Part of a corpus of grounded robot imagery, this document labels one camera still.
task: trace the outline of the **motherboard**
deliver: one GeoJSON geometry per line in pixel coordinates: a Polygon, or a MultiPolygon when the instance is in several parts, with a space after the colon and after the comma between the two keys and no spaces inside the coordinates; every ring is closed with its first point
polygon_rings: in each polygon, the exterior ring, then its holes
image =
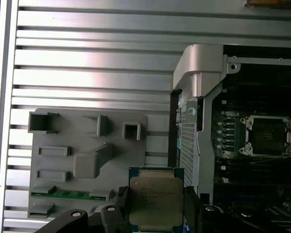
{"type": "Polygon", "coordinates": [[[291,67],[242,64],[212,103],[213,204],[291,221],[291,67]]]}

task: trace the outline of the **metal mesh grille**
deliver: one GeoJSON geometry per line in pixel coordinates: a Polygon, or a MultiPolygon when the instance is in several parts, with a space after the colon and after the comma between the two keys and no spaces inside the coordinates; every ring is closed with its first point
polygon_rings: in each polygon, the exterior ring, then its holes
{"type": "Polygon", "coordinates": [[[184,168],[185,187],[193,185],[193,153],[195,132],[196,123],[187,123],[186,112],[182,112],[180,167],[184,168]]]}

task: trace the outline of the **metal frame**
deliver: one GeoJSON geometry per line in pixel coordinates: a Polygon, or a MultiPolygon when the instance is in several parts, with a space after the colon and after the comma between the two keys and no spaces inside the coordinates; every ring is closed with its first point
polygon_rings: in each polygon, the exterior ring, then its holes
{"type": "MultiPolygon", "coordinates": [[[[0,4],[0,177],[1,174],[6,173],[4,164],[6,164],[6,150],[5,143],[7,142],[8,135],[6,133],[6,115],[10,114],[10,105],[6,102],[11,101],[11,95],[8,95],[9,89],[12,89],[11,76],[8,76],[8,64],[13,62],[13,58],[10,57],[8,52],[10,51],[9,41],[15,40],[13,35],[13,28],[16,29],[16,15],[17,14],[17,1],[1,1],[0,4]]],[[[0,179],[0,195],[4,195],[5,180],[2,182],[0,179]]],[[[3,217],[3,199],[0,196],[0,231],[2,228],[2,217],[3,217]]]]}

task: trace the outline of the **cpu socket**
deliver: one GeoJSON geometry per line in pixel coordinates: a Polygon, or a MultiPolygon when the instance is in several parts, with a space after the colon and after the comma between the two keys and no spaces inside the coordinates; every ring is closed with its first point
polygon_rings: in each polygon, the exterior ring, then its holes
{"type": "Polygon", "coordinates": [[[281,116],[251,115],[240,119],[246,127],[244,155],[276,157],[291,155],[291,119],[281,116]]]}

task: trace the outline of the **ribbed metal side panel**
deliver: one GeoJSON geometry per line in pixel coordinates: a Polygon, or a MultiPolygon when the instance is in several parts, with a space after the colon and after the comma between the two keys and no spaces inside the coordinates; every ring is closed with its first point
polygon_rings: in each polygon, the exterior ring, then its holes
{"type": "Polygon", "coordinates": [[[26,232],[48,221],[27,219],[29,111],[145,113],[146,166],[167,166],[170,81],[184,49],[291,47],[291,11],[253,10],[235,0],[12,0],[9,35],[0,232],[26,232]]]}

